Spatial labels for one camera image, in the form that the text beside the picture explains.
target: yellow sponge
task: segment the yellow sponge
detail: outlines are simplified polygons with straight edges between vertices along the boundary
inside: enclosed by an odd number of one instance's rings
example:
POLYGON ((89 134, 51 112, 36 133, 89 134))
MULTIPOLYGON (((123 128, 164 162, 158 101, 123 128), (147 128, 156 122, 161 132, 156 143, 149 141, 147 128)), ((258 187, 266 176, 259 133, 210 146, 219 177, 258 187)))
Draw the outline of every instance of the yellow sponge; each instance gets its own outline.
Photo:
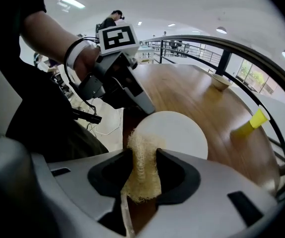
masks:
POLYGON ((165 141, 154 135, 133 132, 127 147, 133 152, 133 170, 126 181, 122 194, 139 203, 161 194, 160 178, 156 164, 157 148, 165 148, 165 141))

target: floor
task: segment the floor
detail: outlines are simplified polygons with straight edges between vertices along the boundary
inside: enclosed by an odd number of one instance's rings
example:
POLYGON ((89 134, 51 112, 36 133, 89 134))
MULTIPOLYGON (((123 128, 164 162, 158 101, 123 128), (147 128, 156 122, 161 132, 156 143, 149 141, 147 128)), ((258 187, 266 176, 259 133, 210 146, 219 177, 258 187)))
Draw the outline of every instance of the floor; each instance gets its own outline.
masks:
MULTIPOLYGON (((75 109, 92 114, 92 109, 78 96, 72 95, 69 98, 75 109)), ((114 109, 101 99, 89 100, 89 103, 96 107, 97 115, 102 117, 100 124, 89 124, 89 122, 78 119, 84 128, 87 128, 107 149, 112 152, 123 148, 123 111, 114 109)))

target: wooden table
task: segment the wooden table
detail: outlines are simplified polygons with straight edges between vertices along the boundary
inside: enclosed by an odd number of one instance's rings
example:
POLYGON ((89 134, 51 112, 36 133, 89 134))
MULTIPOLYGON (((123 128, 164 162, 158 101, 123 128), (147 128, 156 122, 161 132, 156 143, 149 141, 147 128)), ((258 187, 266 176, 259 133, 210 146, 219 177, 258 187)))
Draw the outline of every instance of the wooden table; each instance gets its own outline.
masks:
MULTIPOLYGON (((228 165, 275 194, 279 169, 270 142, 259 128, 244 139, 230 132, 250 118, 246 105, 230 90, 219 92, 211 77, 193 65, 139 65, 134 74, 149 94, 156 111, 175 111, 193 119, 204 132, 209 147, 208 160, 228 165)), ((145 115, 124 111, 124 146, 130 132, 145 115)))

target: white plate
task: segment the white plate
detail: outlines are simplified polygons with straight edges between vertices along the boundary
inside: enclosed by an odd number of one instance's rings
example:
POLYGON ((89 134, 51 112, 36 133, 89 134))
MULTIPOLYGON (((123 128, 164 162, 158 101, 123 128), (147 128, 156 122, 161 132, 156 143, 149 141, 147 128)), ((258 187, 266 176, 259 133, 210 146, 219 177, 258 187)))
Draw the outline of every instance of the white plate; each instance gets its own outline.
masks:
POLYGON ((138 124, 136 132, 163 138, 167 150, 208 158, 208 143, 203 131, 183 114, 172 111, 154 113, 138 124))

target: metal railing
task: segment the metal railing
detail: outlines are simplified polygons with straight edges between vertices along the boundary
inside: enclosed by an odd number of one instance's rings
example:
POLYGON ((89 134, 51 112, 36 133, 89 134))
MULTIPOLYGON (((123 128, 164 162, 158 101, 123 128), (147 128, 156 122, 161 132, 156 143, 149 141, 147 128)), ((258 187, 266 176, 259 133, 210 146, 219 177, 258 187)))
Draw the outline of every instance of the metal railing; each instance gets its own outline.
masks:
MULTIPOLYGON (((155 59, 156 62, 162 63, 162 59, 165 59, 169 62, 175 63, 174 61, 171 61, 168 58, 169 56, 188 57, 195 59, 211 67, 213 70, 215 70, 216 74, 225 76, 231 81, 233 81, 243 91, 245 91, 246 94, 248 94, 257 105, 262 105, 266 110, 267 108, 264 106, 264 104, 254 95, 254 93, 246 85, 244 85, 237 78, 233 77, 225 71, 230 60, 231 54, 236 54, 255 64, 258 68, 267 73, 268 76, 271 77, 285 91, 285 71, 273 61, 271 61, 268 57, 239 43, 216 37, 199 35, 166 36, 145 40, 145 42, 147 42, 150 47, 153 47, 155 49, 154 53, 159 56, 159 60, 155 59), (216 53, 210 55, 210 51, 186 43, 207 44, 223 49, 223 53, 221 56, 216 53)), ((284 137, 275 120, 272 118, 271 115, 270 117, 270 124, 279 139, 279 145, 281 146, 285 156, 284 137)))
MULTIPOLYGON (((149 47, 154 48, 154 54, 160 56, 161 41, 148 42, 149 47)), ((198 46, 191 45, 189 43, 180 43, 174 41, 163 41, 162 46, 162 57, 183 57, 186 58, 191 55, 202 59, 212 65, 218 66, 221 60, 221 55, 212 52, 207 49, 200 48, 198 46)))

